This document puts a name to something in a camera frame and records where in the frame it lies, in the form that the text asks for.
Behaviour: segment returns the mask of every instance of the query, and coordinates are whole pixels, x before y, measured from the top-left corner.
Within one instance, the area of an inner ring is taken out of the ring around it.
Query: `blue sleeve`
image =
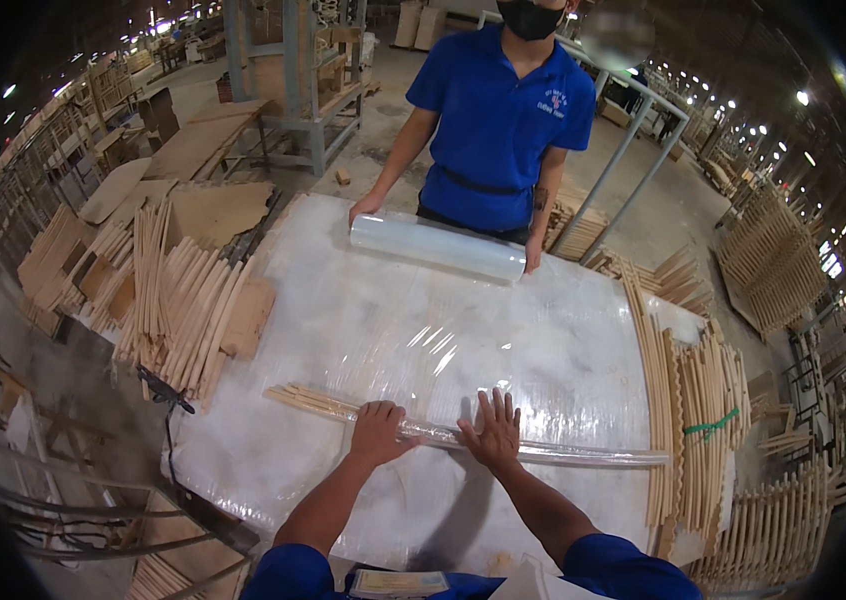
[[[316,548],[286,543],[270,548],[240,600],[329,600],[343,598],[333,590],[330,563]]]
[[[413,84],[406,91],[406,102],[418,109],[443,112],[446,89],[450,85],[453,40],[443,38],[433,44]]]
[[[589,534],[563,559],[563,579],[617,600],[703,599],[700,589],[671,562],[647,556],[622,537]]]
[[[567,106],[566,124],[560,133],[549,142],[550,146],[567,150],[586,150],[590,144],[590,129],[596,114],[596,87],[586,73],[576,80],[577,85],[571,98],[573,105]]]

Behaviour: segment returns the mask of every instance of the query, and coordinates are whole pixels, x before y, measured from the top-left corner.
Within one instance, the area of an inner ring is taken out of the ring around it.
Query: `black face mask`
[[[530,0],[497,1],[496,6],[506,27],[516,34],[517,38],[527,42],[543,40],[556,31],[566,9],[566,6],[557,9],[543,8]]]

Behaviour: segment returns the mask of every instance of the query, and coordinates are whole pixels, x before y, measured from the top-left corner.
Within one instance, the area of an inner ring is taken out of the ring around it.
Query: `blue polo shirt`
[[[420,202],[467,227],[498,232],[530,224],[543,152],[585,150],[596,109],[593,79],[559,43],[519,79],[500,46],[502,32],[495,23],[443,37],[406,92],[414,106],[440,114]],[[441,167],[478,186],[519,191],[474,191]]]
[[[610,534],[577,539],[563,558],[566,581],[617,600],[702,600],[703,594],[683,571],[662,558],[647,556],[632,543]],[[450,588],[427,600],[487,600],[502,577],[446,573]],[[346,590],[353,585],[346,577]],[[240,600],[349,600],[334,591],[330,563],[315,548],[288,543],[262,555]]]

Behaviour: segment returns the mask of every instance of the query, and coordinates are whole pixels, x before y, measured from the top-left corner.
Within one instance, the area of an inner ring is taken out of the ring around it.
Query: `man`
[[[416,214],[525,245],[535,270],[566,153],[586,149],[593,123],[593,79],[555,40],[579,1],[500,0],[503,24],[436,42],[406,92],[415,109],[350,223],[380,210],[436,131]]]
[[[493,390],[478,393],[483,427],[477,433],[464,419],[456,422],[461,441],[509,494],[529,531],[563,571],[566,581],[619,600],[702,598],[685,575],[660,558],[649,557],[629,541],[600,532],[584,512],[517,462],[520,409],[513,398]],[[343,533],[360,489],[373,470],[402,456],[422,442],[397,441],[397,426],[406,411],[393,402],[369,402],[359,409],[350,452],[316,486],[276,533],[273,547],[260,559],[242,600],[343,600],[334,592],[327,556]],[[429,600],[485,600],[502,578],[446,573],[450,589]],[[348,578],[347,588],[352,585]]]

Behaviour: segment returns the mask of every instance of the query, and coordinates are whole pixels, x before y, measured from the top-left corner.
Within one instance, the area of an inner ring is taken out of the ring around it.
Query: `arm tattoo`
[[[546,201],[550,198],[550,190],[537,187],[533,190],[533,209],[542,212],[546,209]]]

